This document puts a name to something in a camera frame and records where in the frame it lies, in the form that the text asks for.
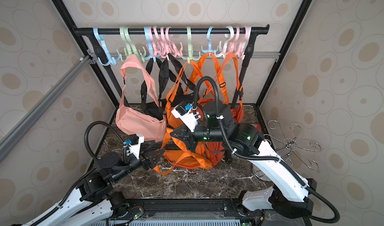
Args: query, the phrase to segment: pink bag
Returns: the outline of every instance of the pink bag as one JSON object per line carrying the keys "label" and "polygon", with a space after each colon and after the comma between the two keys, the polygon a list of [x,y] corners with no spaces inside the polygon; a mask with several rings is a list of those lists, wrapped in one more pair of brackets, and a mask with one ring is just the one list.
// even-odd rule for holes
{"label": "pink bag", "polygon": [[163,115],[163,120],[158,120],[152,116],[140,113],[134,109],[126,107],[124,105],[124,89],[126,79],[126,68],[134,67],[143,72],[144,80],[147,85],[147,93],[155,100],[157,106],[159,102],[157,100],[155,81],[144,69],[143,65],[139,61],[136,55],[132,54],[127,57],[124,64],[120,68],[120,73],[124,78],[124,87],[122,89],[122,97],[120,100],[120,106],[116,114],[116,125],[126,134],[141,133],[144,135],[145,141],[155,140],[156,142],[162,141],[167,131],[166,116]]}

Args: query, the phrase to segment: marble surface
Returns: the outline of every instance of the marble surface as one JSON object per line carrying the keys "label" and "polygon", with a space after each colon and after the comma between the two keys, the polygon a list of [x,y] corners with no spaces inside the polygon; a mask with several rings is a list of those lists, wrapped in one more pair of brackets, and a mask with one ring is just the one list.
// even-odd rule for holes
{"label": "marble surface", "polygon": [[[140,105],[132,105],[140,111]],[[242,122],[258,123],[253,105],[244,105]],[[116,123],[112,126],[126,138]],[[169,142],[167,149],[176,149]],[[99,155],[114,151],[122,158],[122,147],[116,136],[109,131],[103,142]],[[233,158],[231,165],[224,160],[209,170],[185,169],[175,167],[168,175],[160,175],[153,170],[138,168],[129,176],[114,185],[115,191],[122,191],[127,198],[237,198],[242,190],[257,191],[270,187],[271,183],[263,183],[253,177],[251,163]],[[161,171],[168,171],[171,164],[162,157],[159,162]]]}

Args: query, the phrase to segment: pink shoulder strap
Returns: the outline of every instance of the pink shoulder strap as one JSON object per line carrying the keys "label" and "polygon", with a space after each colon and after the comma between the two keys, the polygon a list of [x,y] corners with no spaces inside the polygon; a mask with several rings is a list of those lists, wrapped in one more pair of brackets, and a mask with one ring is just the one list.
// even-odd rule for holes
{"label": "pink shoulder strap", "polygon": [[140,60],[137,58],[135,54],[129,55],[127,59],[125,60],[124,64],[122,64],[120,68],[120,73],[124,78],[124,87],[122,89],[122,97],[120,101],[120,106],[124,103],[124,89],[125,89],[125,79],[126,79],[126,70],[125,68],[132,67],[132,68],[138,68],[142,71],[145,84],[147,85],[147,93],[148,95],[155,100],[155,103],[157,106],[159,106],[159,102],[157,100],[157,93],[156,93],[156,86],[155,81],[152,79],[152,77],[148,74],[148,72],[144,69],[143,65],[141,64]]}

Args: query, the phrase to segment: orange bag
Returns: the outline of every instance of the orange bag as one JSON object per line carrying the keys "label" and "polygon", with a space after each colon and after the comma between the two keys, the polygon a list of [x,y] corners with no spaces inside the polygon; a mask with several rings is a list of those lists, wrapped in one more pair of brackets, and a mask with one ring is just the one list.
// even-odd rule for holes
{"label": "orange bag", "polygon": [[[203,77],[203,74],[201,73],[201,68],[202,68],[204,61],[208,55],[209,55],[208,53],[204,54],[204,56],[201,57],[201,59],[199,60],[199,62],[197,64],[196,64],[196,62],[191,60],[191,64],[194,67],[194,70],[192,72],[190,80],[193,83],[196,82],[198,76]],[[238,79],[238,60],[237,60],[237,57],[233,53],[229,53],[226,56],[222,66],[220,66],[216,57],[213,54],[212,54],[212,58],[213,58],[216,73],[217,73],[214,80],[219,82],[221,91],[222,91],[224,98],[225,98],[225,102],[223,102],[223,103],[228,104],[229,103],[228,93],[227,93],[227,89],[225,87],[225,80],[224,80],[222,70],[223,70],[224,66],[228,63],[228,61],[233,58],[233,62],[234,62],[235,68],[236,68],[236,75],[237,75],[236,76],[236,89],[240,88],[240,90],[241,90],[242,87],[240,87],[240,82]],[[167,95],[167,105],[166,105],[167,119],[168,119],[168,123],[175,128],[181,126],[183,123],[179,118],[173,117],[173,115],[171,113],[173,108],[170,106],[170,103],[175,98],[176,89],[178,88],[178,86],[180,84],[180,80],[181,80],[180,76],[181,76],[182,72],[184,71],[184,68],[186,65],[187,64],[185,64],[183,66],[183,68],[180,70],[180,73],[177,77],[175,85],[173,86],[173,88],[170,90],[170,92]],[[207,81],[205,83],[208,86],[208,89],[204,92],[204,96],[207,95],[208,93],[213,94],[213,92],[212,92],[213,88],[210,85],[210,83]],[[204,99],[202,97],[198,102],[201,105],[204,105],[204,104],[206,104],[210,101],[213,101],[213,100],[214,100],[213,98]],[[232,115],[235,118],[236,122],[240,122],[244,117],[242,98],[240,98],[239,102],[240,102],[239,106],[237,108],[231,110]],[[163,140],[162,148],[166,145],[167,142],[169,142],[169,140],[171,138],[170,133],[172,131],[173,131],[172,129],[167,128],[167,132],[166,132],[166,135],[165,135],[164,140]],[[156,166],[154,168],[154,170],[157,171],[158,173],[162,174],[162,175],[170,173],[175,166],[181,166],[183,168],[190,168],[190,169],[193,169],[193,168],[210,169],[213,166],[215,166],[216,164],[218,164],[218,162],[221,160],[221,158],[224,155],[224,152],[212,153],[212,152],[209,152],[208,150],[205,150],[205,143],[204,142],[199,142],[196,146],[195,153],[193,153],[193,152],[186,149],[186,146],[182,141],[180,141],[176,138],[173,138],[173,141],[181,150],[166,150],[165,151],[165,153],[163,155],[166,157],[166,159],[171,164],[173,164],[173,167],[167,172],[161,172],[159,166]],[[222,142],[207,142],[207,147],[210,151],[218,151],[218,150],[224,149],[222,146]]]}

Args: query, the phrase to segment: ventilation grille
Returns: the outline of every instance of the ventilation grille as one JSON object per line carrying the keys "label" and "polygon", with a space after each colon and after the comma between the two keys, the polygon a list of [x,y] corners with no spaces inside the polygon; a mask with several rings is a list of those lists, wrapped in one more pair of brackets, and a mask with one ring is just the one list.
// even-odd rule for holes
{"label": "ventilation grille", "polygon": [[[123,221],[111,222],[110,225],[123,223]],[[105,221],[90,224],[89,226],[106,226]],[[208,219],[208,220],[147,220],[132,222],[129,226],[240,226],[238,219]]]}

